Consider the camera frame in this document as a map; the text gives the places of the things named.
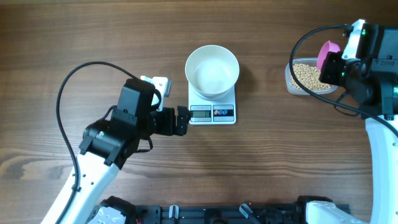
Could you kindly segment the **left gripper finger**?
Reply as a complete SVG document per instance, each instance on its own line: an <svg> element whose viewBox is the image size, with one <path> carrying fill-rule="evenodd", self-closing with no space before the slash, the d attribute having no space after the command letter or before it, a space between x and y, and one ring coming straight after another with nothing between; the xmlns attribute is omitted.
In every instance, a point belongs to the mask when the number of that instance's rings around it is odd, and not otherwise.
<svg viewBox="0 0 398 224"><path fill-rule="evenodd" d="M193 116L193 113L186 106L177 106L177 120L189 122Z"/></svg>
<svg viewBox="0 0 398 224"><path fill-rule="evenodd" d="M178 119L176 125L176 135L184 136L187 133L188 121L185 119Z"/></svg>

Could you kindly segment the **pink plastic measuring scoop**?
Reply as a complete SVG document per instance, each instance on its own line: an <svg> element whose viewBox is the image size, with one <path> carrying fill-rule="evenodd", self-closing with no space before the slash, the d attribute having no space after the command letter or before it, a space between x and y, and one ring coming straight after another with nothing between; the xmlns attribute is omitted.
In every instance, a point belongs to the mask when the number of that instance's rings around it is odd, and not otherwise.
<svg viewBox="0 0 398 224"><path fill-rule="evenodd" d="M317 69L321 70L325 62L326 56L329 52L337 53L340 52L340 46L330 40L326 41L320 49L317 57Z"/></svg>

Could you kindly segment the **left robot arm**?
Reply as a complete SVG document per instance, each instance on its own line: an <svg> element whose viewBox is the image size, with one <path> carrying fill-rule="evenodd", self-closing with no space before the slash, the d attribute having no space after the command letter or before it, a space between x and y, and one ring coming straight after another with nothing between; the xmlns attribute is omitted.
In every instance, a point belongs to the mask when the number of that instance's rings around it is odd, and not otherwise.
<svg viewBox="0 0 398 224"><path fill-rule="evenodd" d="M141 152L140 141L150 141L152 134L187 133L192 116L188 108L163 106L171 84L165 77L142 76L126 81L117 105L84 130L77 155L78 171L71 171L44 223L86 222L126 160Z"/></svg>

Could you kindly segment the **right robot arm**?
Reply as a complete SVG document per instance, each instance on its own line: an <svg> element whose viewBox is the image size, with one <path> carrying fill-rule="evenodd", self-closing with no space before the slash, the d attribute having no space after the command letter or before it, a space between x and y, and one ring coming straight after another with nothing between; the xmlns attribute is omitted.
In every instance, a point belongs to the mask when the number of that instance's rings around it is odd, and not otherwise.
<svg viewBox="0 0 398 224"><path fill-rule="evenodd" d="M327 52L319 80L343 87L358 107L303 90L364 119L373 168L371 223L397 223L397 28L363 19L337 28L348 43L343 51Z"/></svg>

